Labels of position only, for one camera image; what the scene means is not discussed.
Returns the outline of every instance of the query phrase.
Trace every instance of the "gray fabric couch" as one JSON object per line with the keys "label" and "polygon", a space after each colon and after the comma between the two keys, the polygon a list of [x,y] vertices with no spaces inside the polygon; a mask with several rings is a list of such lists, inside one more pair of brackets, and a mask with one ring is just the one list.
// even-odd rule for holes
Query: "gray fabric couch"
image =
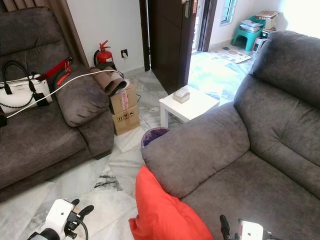
{"label": "gray fabric couch", "polygon": [[320,237],[320,39],[272,32],[234,102],[151,142],[147,167],[222,240],[238,218],[283,240]]}
{"label": "gray fabric couch", "polygon": [[[0,14],[0,65],[23,64],[28,72],[46,73],[70,56],[53,13],[45,7]],[[76,59],[71,78],[89,73]],[[48,79],[51,90],[64,75]],[[10,80],[24,77],[8,68]],[[114,144],[109,99],[92,76],[74,80],[44,107],[30,108],[0,128],[0,200],[62,173],[85,160],[103,155]]]}

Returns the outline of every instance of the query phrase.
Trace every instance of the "chain strap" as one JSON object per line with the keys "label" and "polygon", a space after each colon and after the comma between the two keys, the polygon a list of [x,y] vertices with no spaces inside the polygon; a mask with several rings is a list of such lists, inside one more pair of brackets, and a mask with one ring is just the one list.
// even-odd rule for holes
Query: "chain strap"
{"label": "chain strap", "polygon": [[24,108],[24,107],[28,106],[29,103],[31,103],[33,98],[34,98],[34,95],[32,94],[30,100],[23,106],[9,106],[9,105],[5,105],[5,104],[3,104],[1,102],[0,102],[0,105],[4,106],[4,107],[7,107],[7,108],[11,108],[11,109],[21,109],[21,108]]}

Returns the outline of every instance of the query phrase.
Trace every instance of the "teal plastic stool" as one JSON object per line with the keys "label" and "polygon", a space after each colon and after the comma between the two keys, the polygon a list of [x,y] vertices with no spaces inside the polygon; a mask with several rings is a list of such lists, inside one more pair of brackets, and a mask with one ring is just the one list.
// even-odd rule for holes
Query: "teal plastic stool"
{"label": "teal plastic stool", "polygon": [[244,30],[240,29],[240,26],[239,26],[237,28],[237,30],[235,31],[234,38],[233,38],[233,41],[232,41],[232,45],[235,45],[236,41],[237,41],[237,38],[239,36],[246,37],[245,50],[247,52],[251,52],[252,51],[252,48],[254,47],[254,44],[255,44],[255,41],[256,41],[256,38],[260,37],[261,31],[266,25],[266,20],[256,19],[256,16],[250,17],[249,20],[251,20],[252,22],[258,23],[258,24],[263,24],[262,28],[257,32],[248,32],[248,31],[244,31]]}

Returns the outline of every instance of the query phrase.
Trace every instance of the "electrical outlet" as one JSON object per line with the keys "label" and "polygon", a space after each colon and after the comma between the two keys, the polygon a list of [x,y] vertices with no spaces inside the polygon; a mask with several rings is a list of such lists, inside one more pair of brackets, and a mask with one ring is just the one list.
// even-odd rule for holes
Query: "electrical outlet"
{"label": "electrical outlet", "polygon": [[128,57],[128,50],[127,49],[121,50],[121,57],[123,59]]}

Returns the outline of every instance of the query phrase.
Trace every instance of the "red cushion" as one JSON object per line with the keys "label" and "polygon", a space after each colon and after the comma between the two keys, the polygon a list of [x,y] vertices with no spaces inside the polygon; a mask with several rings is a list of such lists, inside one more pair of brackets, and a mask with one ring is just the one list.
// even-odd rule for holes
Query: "red cushion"
{"label": "red cushion", "polygon": [[167,194],[145,166],[135,186],[138,216],[129,220],[135,240],[213,240],[195,211]]}

